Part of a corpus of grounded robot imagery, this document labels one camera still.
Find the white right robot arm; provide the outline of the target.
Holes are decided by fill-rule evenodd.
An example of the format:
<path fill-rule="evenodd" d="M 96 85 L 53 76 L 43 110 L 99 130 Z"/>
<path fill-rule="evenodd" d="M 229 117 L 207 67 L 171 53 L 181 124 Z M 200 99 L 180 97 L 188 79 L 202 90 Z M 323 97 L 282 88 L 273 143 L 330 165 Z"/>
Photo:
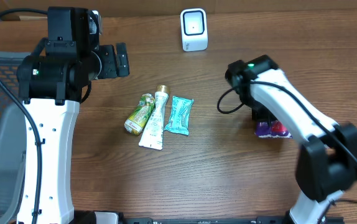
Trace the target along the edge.
<path fill-rule="evenodd" d="M 330 206 L 357 181 L 357 128 L 317 110 L 267 55 L 229 64 L 225 78 L 255 116 L 274 117 L 299 144 L 300 194 L 283 223 L 327 223 Z"/>

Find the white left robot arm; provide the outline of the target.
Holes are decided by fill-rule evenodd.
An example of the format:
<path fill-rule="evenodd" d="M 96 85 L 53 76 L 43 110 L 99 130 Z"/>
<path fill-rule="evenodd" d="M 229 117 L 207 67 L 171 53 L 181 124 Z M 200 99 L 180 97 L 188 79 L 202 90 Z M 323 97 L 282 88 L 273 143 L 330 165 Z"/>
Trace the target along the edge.
<path fill-rule="evenodd" d="M 50 7 L 48 36 L 17 69 L 29 113 L 18 223 L 73 223 L 70 174 L 80 105 L 91 82 L 129 75 L 126 44 L 101 45 L 101 16 L 79 7 Z"/>

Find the red floral pantyliner pack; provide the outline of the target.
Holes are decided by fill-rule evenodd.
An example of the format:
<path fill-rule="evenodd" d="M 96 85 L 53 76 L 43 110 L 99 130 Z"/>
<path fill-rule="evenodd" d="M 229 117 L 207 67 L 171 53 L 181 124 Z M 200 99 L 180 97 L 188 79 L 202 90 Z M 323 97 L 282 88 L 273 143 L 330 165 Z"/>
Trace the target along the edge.
<path fill-rule="evenodd" d="M 292 138 L 291 133 L 280 121 L 257 122 L 255 135 L 259 138 Z"/>

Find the white tube gold cap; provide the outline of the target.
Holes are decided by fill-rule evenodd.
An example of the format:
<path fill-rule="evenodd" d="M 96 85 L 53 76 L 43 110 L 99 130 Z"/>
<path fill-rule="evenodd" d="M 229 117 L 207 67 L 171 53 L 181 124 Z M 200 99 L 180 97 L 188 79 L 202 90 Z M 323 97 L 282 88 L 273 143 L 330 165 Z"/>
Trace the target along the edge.
<path fill-rule="evenodd" d="M 169 88 L 165 85 L 158 85 L 155 92 L 155 108 L 143 130 L 139 146 L 162 150 L 165 106 L 168 99 Z"/>

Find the green wet wipes pack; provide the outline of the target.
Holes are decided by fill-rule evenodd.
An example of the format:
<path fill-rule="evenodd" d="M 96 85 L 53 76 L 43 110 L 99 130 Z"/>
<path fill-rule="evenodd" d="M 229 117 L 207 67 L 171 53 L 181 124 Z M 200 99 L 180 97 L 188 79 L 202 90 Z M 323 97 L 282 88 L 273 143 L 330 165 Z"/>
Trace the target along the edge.
<path fill-rule="evenodd" d="M 173 96 L 170 117 L 164 130 L 188 136 L 190 111 L 194 100 Z"/>

